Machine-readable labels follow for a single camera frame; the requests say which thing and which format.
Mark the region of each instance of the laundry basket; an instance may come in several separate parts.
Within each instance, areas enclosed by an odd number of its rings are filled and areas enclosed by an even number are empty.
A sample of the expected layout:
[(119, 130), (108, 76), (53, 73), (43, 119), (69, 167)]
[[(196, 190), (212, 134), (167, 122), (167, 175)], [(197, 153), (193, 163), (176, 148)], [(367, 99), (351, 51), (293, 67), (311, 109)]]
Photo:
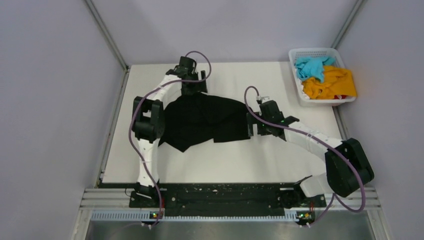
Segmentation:
[(307, 99), (304, 97), (302, 81), (297, 77), (297, 69), (295, 62), (299, 57), (322, 57), (330, 56), (335, 59), (333, 63), (334, 67), (345, 68), (342, 62), (339, 52), (334, 48), (329, 47), (313, 47), (313, 48), (296, 48), (288, 52), (288, 58), (290, 59), (291, 71), (294, 76), (294, 83), (297, 89), (297, 97), (299, 103), (303, 107), (314, 107), (314, 106), (338, 106), (343, 103), (352, 102), (356, 99), (354, 96), (347, 96), (345, 99)]

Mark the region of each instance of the folded black garment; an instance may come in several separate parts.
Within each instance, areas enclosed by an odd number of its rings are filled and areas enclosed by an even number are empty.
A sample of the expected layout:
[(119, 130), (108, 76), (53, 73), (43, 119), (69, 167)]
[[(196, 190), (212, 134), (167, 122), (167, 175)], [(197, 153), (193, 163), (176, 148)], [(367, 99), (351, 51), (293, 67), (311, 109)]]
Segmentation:
[(225, 143), (249, 139), (242, 102), (203, 93), (182, 95), (165, 108), (165, 132), (159, 145), (168, 143), (181, 152), (213, 139)]

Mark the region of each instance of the gray wall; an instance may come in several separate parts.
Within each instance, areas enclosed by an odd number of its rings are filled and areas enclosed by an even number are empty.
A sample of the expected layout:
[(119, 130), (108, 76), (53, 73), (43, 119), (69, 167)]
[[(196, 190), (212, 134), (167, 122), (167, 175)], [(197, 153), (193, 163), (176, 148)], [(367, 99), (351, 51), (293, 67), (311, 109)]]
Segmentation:
[(395, 239), (422, 239), (424, 1), (368, 1), (339, 51), (358, 98), (341, 107), (375, 171)]
[(122, 70), (81, 0), (1, 1), (0, 239), (69, 239)]
[(355, 0), (94, 0), (128, 64), (174, 63), (191, 50), (213, 62), (288, 61), (330, 46)]

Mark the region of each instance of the purple cable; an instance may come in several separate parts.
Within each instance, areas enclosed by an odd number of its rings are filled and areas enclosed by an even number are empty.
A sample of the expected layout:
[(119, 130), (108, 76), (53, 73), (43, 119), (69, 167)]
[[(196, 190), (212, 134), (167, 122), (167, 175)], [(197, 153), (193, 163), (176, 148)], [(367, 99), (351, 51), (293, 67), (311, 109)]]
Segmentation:
[[(285, 129), (285, 130), (290, 130), (293, 131), (295, 133), (298, 134), (303, 134), (305, 136), (310, 136), (307, 132), (298, 130), (298, 129), (294, 129), (291, 127), (287, 127), (287, 126), (281, 126), (281, 125), (277, 125), (268, 121), (265, 121), (263, 119), (261, 119), (260, 117), (256, 116), (256, 114), (254, 114), (254, 112), (250, 109), (249, 105), (248, 105), (248, 99), (247, 99), (247, 94), (248, 94), (248, 90), (249, 89), (254, 89), (256, 91), (256, 94), (259, 96), (259, 91), (255, 86), (248, 86), (246, 88), (246, 90), (244, 91), (244, 104), (247, 107), (247, 110), (249, 111), (249, 113), (255, 117), (257, 120), (259, 120), (260, 122), (267, 124), (269, 126), (272, 127), (276, 127), (276, 128), (280, 128), (280, 129)], [(340, 204), (345, 207), (347, 210), (354, 212), (354, 213), (359, 213), (362, 210), (364, 210), (365, 208), (365, 188), (364, 188), (364, 184), (362, 183), (361, 177), (358, 174), (358, 171), (355, 169), (355, 167), (352, 165), (352, 163), (349, 162), (349, 160), (343, 156), (343, 154), (341, 154), (339, 151), (337, 151), (336, 149), (334, 149), (333, 147), (331, 147), (330, 145), (328, 145), (326, 142), (322, 141), (321, 139), (317, 138), (316, 136), (311, 136), (311, 138), (315, 141), (317, 141), (318, 143), (322, 144), (324, 147), (330, 149), (333, 153), (335, 153), (337, 156), (339, 156), (346, 164), (347, 166), (350, 168), (350, 170), (352, 170), (353, 174), (355, 175), (356, 180), (359, 183), (359, 188), (360, 188), (360, 193), (361, 193), (361, 205), (358, 209), (352, 209), (349, 206), (347, 206), (344, 202), (342, 202), (342, 200), (339, 198), (339, 196), (337, 196), (335, 193), (333, 193), (333, 196), (331, 197), (331, 201), (330, 204), (328, 204), (328, 206), (326, 207), (326, 209), (324, 210), (324, 212), (322, 212), (322, 214), (316, 219), (315, 223), (317, 222), (317, 220), (321, 219), (321, 217), (330, 209), (331, 204), (333, 203), (334, 198), (336, 198)]]
[[(166, 82), (165, 84), (163, 84), (161, 86), (162, 88), (165, 87), (165, 86), (167, 86), (167, 85), (174, 84), (174, 83), (180, 83), (180, 82), (181, 83), (201, 83), (201, 82), (206, 81), (206, 79), (209, 78), (209, 76), (211, 75), (211, 72), (212, 72), (212, 66), (211, 66), (211, 62), (209, 61), (209, 59), (203, 53), (201, 53), (199, 51), (189, 51), (185, 56), (187, 57), (189, 54), (192, 54), (192, 53), (196, 53), (196, 54), (202, 55), (204, 57), (204, 59), (207, 61), (207, 64), (209, 65), (209, 73), (207, 74), (207, 76), (204, 79), (202, 79), (202, 80), (184, 80), (184, 79), (172, 80), (172, 81), (169, 81), (169, 82)], [(158, 87), (158, 88), (152, 90), (151, 92), (147, 93), (141, 99), (141, 101), (137, 105), (137, 108), (134, 111), (134, 114), (132, 115), (131, 123), (130, 123), (129, 129), (128, 129), (129, 143), (131, 144), (132, 148), (137, 152), (138, 156), (140, 156), (141, 161), (143, 162), (144, 170), (146, 171), (148, 177), (151, 179), (152, 183), (154, 184), (154, 187), (156, 188), (157, 194), (159, 195), (159, 213), (162, 212), (162, 195), (161, 195), (161, 190), (159, 189), (159, 186), (156, 184), (155, 179), (153, 178), (152, 174), (149, 172), (149, 170), (147, 168), (147, 165), (145, 163), (145, 159), (144, 159), (143, 155), (140, 153), (140, 151), (134, 145), (133, 140), (131, 138), (131, 135), (132, 135), (131, 132), (132, 132), (132, 128), (133, 128), (133, 125), (134, 125), (134, 121), (136, 120), (137, 113), (139, 112), (140, 107), (142, 106), (143, 102), (147, 99), (147, 97), (149, 97), (151, 94), (159, 91), (160, 89), (161, 88)], [(159, 217), (156, 218), (156, 221), (153, 223), (152, 226), (156, 226), (158, 223), (159, 223)]]

